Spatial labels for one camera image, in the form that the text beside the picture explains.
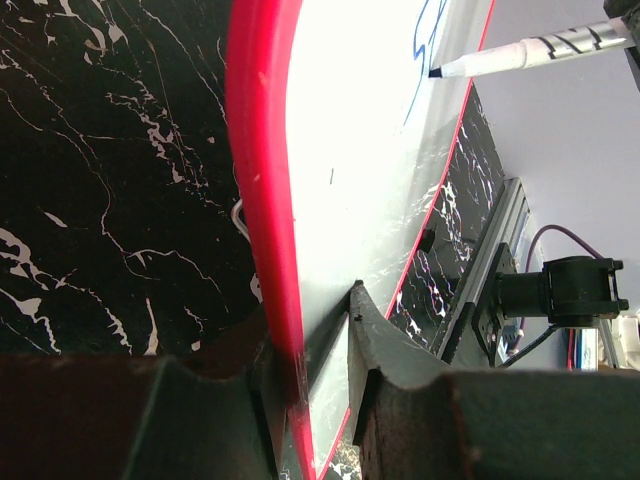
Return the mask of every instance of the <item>blue ink scribble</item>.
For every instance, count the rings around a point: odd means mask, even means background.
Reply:
[[[422,22],[422,17],[424,16],[424,12],[429,5],[430,0],[425,0],[424,5],[422,6],[422,11],[420,12],[420,16],[418,17],[418,21],[416,22],[416,28],[413,32],[413,59],[420,60],[420,78],[418,80],[418,85],[416,86],[416,91],[413,94],[413,99],[411,100],[411,105],[409,105],[409,110],[407,111],[407,116],[404,119],[403,126],[407,124],[409,120],[409,115],[411,115],[411,111],[413,110],[413,105],[418,96],[418,91],[420,90],[420,85],[422,85],[422,79],[424,77],[424,69],[425,66],[431,68],[431,61],[433,60],[433,53],[435,49],[435,39],[436,32],[438,31],[438,24],[440,23],[440,18],[442,17],[442,13],[444,12],[444,7],[447,5],[448,0],[440,0],[440,5],[438,5],[438,16],[436,17],[435,24],[433,26],[433,30],[431,35],[429,36],[429,41],[425,45],[422,43],[421,45],[416,45],[418,43],[418,30],[420,29],[420,22]],[[427,61],[427,48],[429,49],[429,59]]]

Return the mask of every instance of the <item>black cable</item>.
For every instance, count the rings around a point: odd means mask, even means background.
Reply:
[[[582,238],[580,238],[578,235],[573,233],[568,228],[563,227],[562,225],[550,224],[550,225],[545,225],[540,230],[538,230],[538,232],[531,239],[531,245],[529,245],[529,252],[527,253],[527,263],[525,264],[525,267],[524,267],[524,273],[529,272],[529,267],[531,267],[531,259],[533,258],[533,252],[536,248],[536,245],[538,244],[538,241],[540,240],[540,237],[544,232],[547,232],[549,230],[557,230],[560,233],[564,233],[567,237],[569,237],[571,240],[573,240],[582,248],[584,248],[592,257],[604,258],[600,253],[598,253],[598,251],[595,248],[593,248],[591,245],[589,245],[587,242],[585,242]],[[524,331],[525,324],[526,324],[526,320],[524,318],[521,318],[520,330]],[[518,348],[518,345],[520,344],[521,339],[522,339],[521,336],[517,337],[513,342],[513,344],[507,347],[508,351],[516,350]]]
[[[522,357],[524,357],[525,355],[531,353],[538,345],[540,345],[547,338],[549,338],[551,336],[551,334],[553,334],[553,332],[555,332],[556,330],[557,330],[557,327],[555,327],[553,325],[550,326],[549,328],[547,328],[545,330],[545,332],[542,335],[540,335],[533,342],[531,342],[529,345],[527,345],[524,349],[522,349],[522,351],[520,351],[520,352],[516,353],[515,355],[512,355],[511,357],[509,357],[507,359],[507,361],[504,362],[502,365],[500,365],[498,368],[510,367],[511,365],[516,363],[518,360],[522,359]]]

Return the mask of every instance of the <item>marker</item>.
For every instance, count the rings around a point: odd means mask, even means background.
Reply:
[[[585,57],[614,48],[635,47],[622,17],[563,32],[525,38],[504,47],[464,55],[429,72],[429,77],[475,77]]]

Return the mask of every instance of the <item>white wall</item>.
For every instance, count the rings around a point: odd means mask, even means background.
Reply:
[[[602,0],[496,0],[485,48],[606,19]],[[558,223],[626,260],[621,296],[640,308],[640,92],[623,52],[476,80],[508,176],[538,226]],[[582,254],[561,234],[547,259]]]

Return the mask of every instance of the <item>black cylinder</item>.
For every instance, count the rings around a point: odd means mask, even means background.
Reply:
[[[507,317],[546,317],[545,274],[517,273],[498,278],[498,304]]]

